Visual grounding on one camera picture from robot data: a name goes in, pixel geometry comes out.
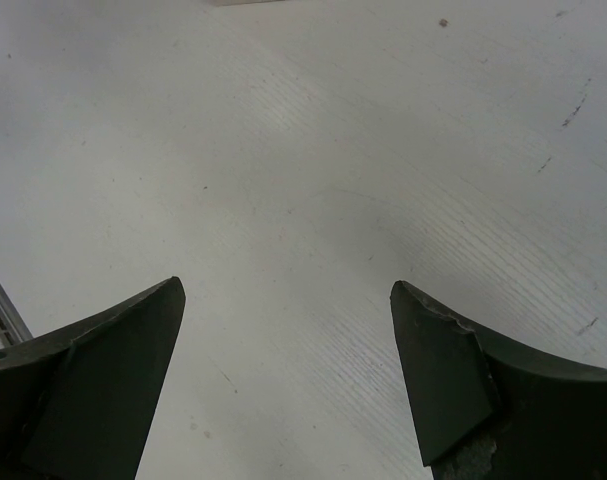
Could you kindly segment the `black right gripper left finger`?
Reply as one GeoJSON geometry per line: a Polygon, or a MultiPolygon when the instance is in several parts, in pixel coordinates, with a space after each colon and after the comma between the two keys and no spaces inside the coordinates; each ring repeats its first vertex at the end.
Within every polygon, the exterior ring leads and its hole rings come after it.
{"type": "Polygon", "coordinates": [[[0,479],[133,479],[180,330],[170,277],[0,349],[0,479]]]}

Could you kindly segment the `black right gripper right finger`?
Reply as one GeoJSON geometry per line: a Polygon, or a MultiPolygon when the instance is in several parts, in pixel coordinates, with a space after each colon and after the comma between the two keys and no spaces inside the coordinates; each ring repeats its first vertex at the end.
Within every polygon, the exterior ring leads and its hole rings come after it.
{"type": "Polygon", "coordinates": [[[607,479],[607,369],[515,341],[398,281],[395,340],[436,479],[607,479]]]}

